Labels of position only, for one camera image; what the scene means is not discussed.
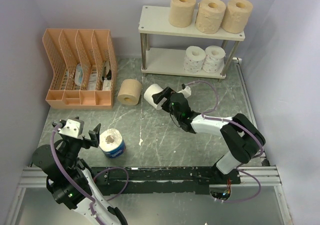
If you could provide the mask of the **plain white paper roll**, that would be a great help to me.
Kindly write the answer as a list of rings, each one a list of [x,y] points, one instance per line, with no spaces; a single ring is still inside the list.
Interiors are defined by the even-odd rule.
[[[155,102],[164,89],[158,84],[154,83],[150,85],[144,92],[143,98],[156,110],[161,110],[162,105],[167,100],[165,97],[161,98],[159,102]]]

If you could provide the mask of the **white roll blue wrapper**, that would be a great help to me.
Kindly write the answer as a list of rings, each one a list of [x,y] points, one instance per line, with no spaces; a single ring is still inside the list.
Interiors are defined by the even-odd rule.
[[[107,158],[114,159],[124,153],[126,144],[121,133],[110,128],[99,135],[99,148]]]

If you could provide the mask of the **white roll red dots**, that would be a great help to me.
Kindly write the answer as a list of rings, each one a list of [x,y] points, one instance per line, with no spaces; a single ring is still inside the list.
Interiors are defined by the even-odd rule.
[[[185,51],[184,70],[191,74],[198,73],[203,67],[206,56],[206,52],[202,48],[189,46]]]

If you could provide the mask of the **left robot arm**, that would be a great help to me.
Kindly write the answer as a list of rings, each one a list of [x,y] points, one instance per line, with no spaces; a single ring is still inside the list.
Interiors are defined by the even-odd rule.
[[[84,216],[93,225],[126,225],[128,222],[97,187],[93,171],[79,158],[81,149],[99,146],[101,125],[83,135],[79,117],[53,122],[50,143],[39,146],[32,163],[46,174],[46,188],[58,204]]]

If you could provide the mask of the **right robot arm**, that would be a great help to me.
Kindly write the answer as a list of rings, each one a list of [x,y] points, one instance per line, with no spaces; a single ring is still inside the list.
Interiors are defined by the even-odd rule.
[[[208,105],[215,91],[176,92],[157,84],[143,95],[148,110],[140,117],[122,114],[103,128],[99,147],[88,153],[92,167],[177,167],[207,162],[212,150],[205,139],[217,137],[228,152],[215,164],[212,178],[223,184],[230,172],[263,152],[265,138],[241,113],[232,117],[197,112],[191,104]]]

